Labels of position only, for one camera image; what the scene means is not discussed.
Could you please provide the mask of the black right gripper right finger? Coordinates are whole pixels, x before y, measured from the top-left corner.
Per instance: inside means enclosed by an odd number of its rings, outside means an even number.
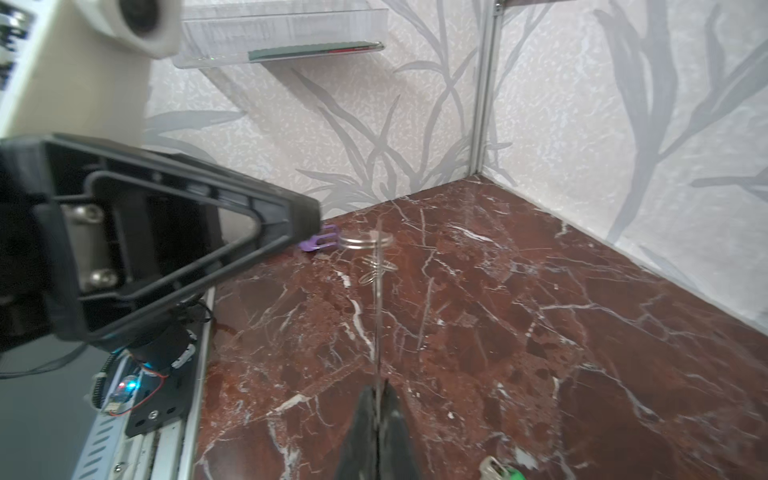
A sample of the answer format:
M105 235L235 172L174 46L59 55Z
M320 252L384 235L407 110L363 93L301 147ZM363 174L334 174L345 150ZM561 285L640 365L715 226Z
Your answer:
M379 400L379 478L420 478L407 419L395 389L387 381Z

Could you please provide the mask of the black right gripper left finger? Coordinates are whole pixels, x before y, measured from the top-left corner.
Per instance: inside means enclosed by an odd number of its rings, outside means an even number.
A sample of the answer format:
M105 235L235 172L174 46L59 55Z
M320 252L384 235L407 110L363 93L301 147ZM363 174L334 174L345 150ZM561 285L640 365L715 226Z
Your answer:
M378 474L378 432L375 390L366 386L356 404L352 423L341 445L336 480L373 480Z

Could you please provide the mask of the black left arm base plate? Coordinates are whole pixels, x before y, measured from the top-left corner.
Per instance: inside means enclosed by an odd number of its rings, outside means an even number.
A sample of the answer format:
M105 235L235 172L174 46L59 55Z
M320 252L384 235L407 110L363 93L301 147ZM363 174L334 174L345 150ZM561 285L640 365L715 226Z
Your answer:
M141 377L133 406L125 414L125 435L144 435L164 423L184 419L191 410L204 327L211 311L201 302L169 322L152 328L130 345L128 352Z

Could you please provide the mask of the key with green tag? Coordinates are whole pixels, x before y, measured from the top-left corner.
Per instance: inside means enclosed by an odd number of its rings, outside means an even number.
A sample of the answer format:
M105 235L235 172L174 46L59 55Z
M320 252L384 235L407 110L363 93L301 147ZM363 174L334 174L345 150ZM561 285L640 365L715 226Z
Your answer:
M484 458L478 470L481 480L525 480L520 470L501 463L493 456Z

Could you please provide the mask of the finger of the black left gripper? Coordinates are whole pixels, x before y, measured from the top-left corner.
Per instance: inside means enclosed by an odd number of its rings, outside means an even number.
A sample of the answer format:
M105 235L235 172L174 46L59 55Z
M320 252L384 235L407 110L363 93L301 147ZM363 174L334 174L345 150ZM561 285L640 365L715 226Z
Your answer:
M318 232L309 196L184 154L69 134L1 143L1 347L116 350Z

